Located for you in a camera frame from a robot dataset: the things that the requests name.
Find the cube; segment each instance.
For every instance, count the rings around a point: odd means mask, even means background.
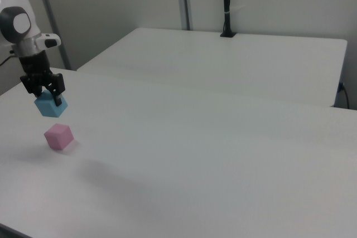
[[[60,106],[56,106],[52,94],[48,90],[44,90],[35,100],[35,104],[42,116],[58,118],[68,106],[63,96],[61,97],[61,100],[62,104]]]
[[[45,137],[49,146],[53,150],[63,150],[72,140],[74,140],[69,126],[61,124],[54,124],[53,127],[46,131]]]

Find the black pole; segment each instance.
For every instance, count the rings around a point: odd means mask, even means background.
[[[233,37],[235,35],[230,28],[230,12],[229,12],[229,5],[230,0],[223,0],[224,1],[224,26],[223,26],[223,33],[221,37]]]

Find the wall seam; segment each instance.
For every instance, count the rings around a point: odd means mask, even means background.
[[[59,51],[60,51],[60,54],[61,54],[61,57],[62,57],[62,61],[63,61],[64,65],[65,65],[65,68],[67,70],[72,70],[71,63],[70,63],[70,61],[68,59],[68,55],[67,55],[67,52],[66,52],[66,49],[65,49],[65,46],[64,46],[63,38],[61,37],[59,28],[58,28],[56,20],[55,20],[55,16],[54,16],[52,8],[51,8],[50,1],[49,0],[42,0],[42,1],[44,3],[45,10],[46,10],[47,16],[49,18],[50,25],[51,25],[51,28],[52,28],[53,32],[55,34],[57,34],[61,38],[62,44],[58,48],[59,48]]]

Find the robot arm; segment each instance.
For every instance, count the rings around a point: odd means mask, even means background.
[[[56,106],[65,91],[62,74],[53,74],[46,50],[61,45],[58,35],[42,34],[28,0],[0,0],[0,46],[11,46],[25,75],[20,79],[30,94],[39,97],[44,86]]]

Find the pink cube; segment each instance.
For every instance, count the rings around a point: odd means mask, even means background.
[[[46,131],[45,137],[53,150],[63,150],[72,140],[72,131],[68,125],[55,124]]]

